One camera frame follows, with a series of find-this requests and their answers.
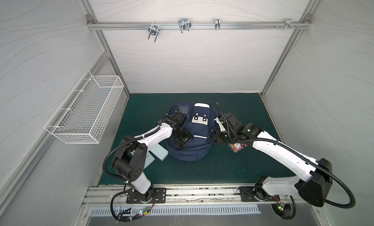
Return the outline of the navy blue student backpack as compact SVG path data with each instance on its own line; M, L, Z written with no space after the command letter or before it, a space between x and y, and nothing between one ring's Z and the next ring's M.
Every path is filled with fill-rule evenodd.
M186 127L193 138L186 143L186 148L175 149L170 138L166 140L166 149L169 155L180 161L195 162L202 160L213 146L212 130L215 128L215 119L219 111L213 105L201 102L180 101L175 103L166 114L171 118L176 113L186 115L181 126Z

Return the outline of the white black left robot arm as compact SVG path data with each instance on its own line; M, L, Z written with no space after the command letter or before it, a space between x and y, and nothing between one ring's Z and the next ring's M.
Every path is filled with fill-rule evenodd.
M193 135L184 124L188 116L181 112L159 121L148 132L135 137L126 136L112 160L112 168L125 179L130 188L138 195L138 200L147 203L153 195L153 184L144 174L147 153L159 142L175 138L177 145L184 147Z

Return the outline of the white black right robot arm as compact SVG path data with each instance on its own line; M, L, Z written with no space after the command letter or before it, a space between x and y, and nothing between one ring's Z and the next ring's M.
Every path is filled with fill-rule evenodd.
M330 176L314 166L318 161L293 149L287 150L283 143L253 123L243 125L236 116L228 113L216 118L220 142L252 146L267 154L294 173L291 177L263 176L250 191L257 200L268 196L287 195L302 198L307 203L322 207L332 186Z

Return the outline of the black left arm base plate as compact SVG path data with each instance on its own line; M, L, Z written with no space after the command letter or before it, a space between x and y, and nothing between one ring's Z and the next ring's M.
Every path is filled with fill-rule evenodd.
M126 203L127 204L150 204L157 203L163 204L166 202L166 188L154 188L151 187L145 194L141 194L139 191L132 191L128 193Z

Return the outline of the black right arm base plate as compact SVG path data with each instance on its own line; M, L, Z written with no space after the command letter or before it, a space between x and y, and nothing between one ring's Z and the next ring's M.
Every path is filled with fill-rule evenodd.
M241 202L276 202L276 199L268 195L262 188L241 186L236 193L240 196Z

